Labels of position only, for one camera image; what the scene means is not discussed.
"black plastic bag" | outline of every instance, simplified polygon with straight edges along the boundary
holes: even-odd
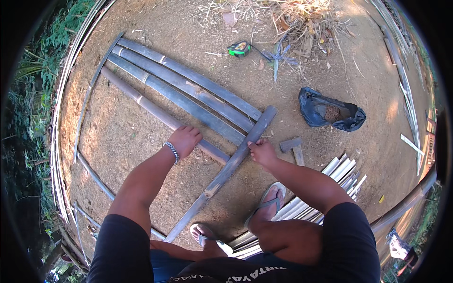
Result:
[[[357,105],[322,96],[309,87],[300,90],[299,104],[300,112],[310,127],[332,124],[339,130],[352,132],[360,128],[366,119],[365,112]]]

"foot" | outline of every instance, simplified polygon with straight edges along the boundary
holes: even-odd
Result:
[[[215,239],[214,234],[211,230],[209,230],[205,225],[198,224],[195,229],[191,231],[192,237],[197,241],[197,243],[201,243],[203,247],[203,252],[206,253],[207,258],[210,257],[217,257],[217,256],[227,256],[227,254],[217,245],[216,240],[207,240],[202,238],[200,242],[200,235],[206,236],[209,239]]]
[[[269,193],[266,195],[266,197],[263,200],[264,202],[271,201],[275,198],[280,199],[280,207],[283,207],[284,205],[284,200],[283,200],[283,193],[281,189],[279,189],[278,186],[272,186],[269,190]],[[260,226],[260,224],[263,224],[267,221],[270,221],[277,213],[277,203],[273,203],[270,206],[265,206],[260,209],[258,209],[257,212],[252,216],[252,218],[249,221],[248,227],[249,230],[253,232],[253,230],[257,230]]]

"white cloth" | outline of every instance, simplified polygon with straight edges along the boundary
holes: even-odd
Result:
[[[409,251],[410,246],[398,236],[398,233],[392,233],[390,240],[390,255],[392,258],[405,259]]]

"person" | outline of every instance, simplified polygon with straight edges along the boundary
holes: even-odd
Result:
[[[395,259],[402,259],[406,262],[406,264],[401,268],[397,276],[403,274],[406,268],[410,268],[410,270],[414,269],[415,264],[419,260],[417,253],[414,250],[414,247],[409,246],[403,239],[401,239],[400,235],[396,232],[395,227],[390,230],[390,233],[386,236],[388,240],[388,245],[390,246],[390,256]]]
[[[376,242],[362,210],[329,176],[277,158],[267,139],[248,142],[253,160],[325,215],[324,226],[302,220],[271,222],[284,189],[271,186],[247,221],[263,253],[228,257],[213,232],[191,226],[202,251],[150,240],[149,207],[167,173],[202,139],[178,128],[125,179],[99,231],[88,282],[379,282]]]

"wooden hammer handle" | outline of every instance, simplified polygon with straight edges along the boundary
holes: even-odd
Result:
[[[296,159],[296,164],[298,166],[305,166],[304,156],[302,154],[302,148],[300,145],[293,147],[294,159]]]

